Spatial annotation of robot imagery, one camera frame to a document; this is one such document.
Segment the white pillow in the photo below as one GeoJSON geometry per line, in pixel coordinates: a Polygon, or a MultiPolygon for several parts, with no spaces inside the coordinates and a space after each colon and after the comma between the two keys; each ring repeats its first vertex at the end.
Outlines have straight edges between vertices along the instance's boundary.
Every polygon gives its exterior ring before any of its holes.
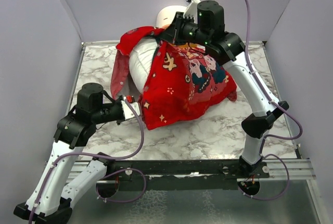
{"type": "Polygon", "coordinates": [[[156,39],[143,38],[134,46],[130,53],[129,71],[140,94],[144,91],[157,48],[158,43],[156,39]]]}

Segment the red printed pillowcase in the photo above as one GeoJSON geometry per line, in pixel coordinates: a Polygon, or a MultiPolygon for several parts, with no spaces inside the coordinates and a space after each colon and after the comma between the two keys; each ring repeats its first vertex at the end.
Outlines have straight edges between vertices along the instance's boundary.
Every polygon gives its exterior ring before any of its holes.
{"type": "Polygon", "coordinates": [[[144,26],[123,34],[117,44],[110,91],[113,98],[129,93],[130,53],[143,38],[154,38],[158,48],[139,103],[148,130],[190,121],[205,114],[224,99],[237,99],[232,76],[196,44],[176,46],[157,35],[162,28],[144,26]]]}

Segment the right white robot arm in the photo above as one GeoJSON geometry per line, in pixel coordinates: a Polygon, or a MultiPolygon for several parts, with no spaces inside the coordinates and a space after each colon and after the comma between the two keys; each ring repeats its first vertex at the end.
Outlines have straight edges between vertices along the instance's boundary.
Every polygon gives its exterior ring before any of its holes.
{"type": "Polygon", "coordinates": [[[174,45],[194,43],[204,46],[205,53],[233,77],[243,92],[252,113],[241,123],[246,140],[239,158],[239,172],[250,178],[262,162],[264,137],[289,105],[286,101],[280,102],[263,84],[241,38],[225,31],[224,8],[218,2],[192,2],[189,8],[197,12],[197,19],[177,12],[159,38],[174,45]]]}

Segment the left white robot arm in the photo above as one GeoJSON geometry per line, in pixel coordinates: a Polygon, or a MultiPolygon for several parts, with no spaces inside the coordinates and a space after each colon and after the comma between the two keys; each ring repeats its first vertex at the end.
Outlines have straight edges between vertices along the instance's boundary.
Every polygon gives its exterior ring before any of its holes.
{"type": "Polygon", "coordinates": [[[74,206],[100,178],[113,177],[113,164],[94,158],[75,179],[67,179],[78,156],[82,154],[97,125],[121,123],[132,116],[127,106],[130,97],[110,98],[98,83],[86,83],[79,90],[75,106],[59,120],[52,151],[32,195],[18,204],[14,215],[29,223],[67,223],[74,206]]]}

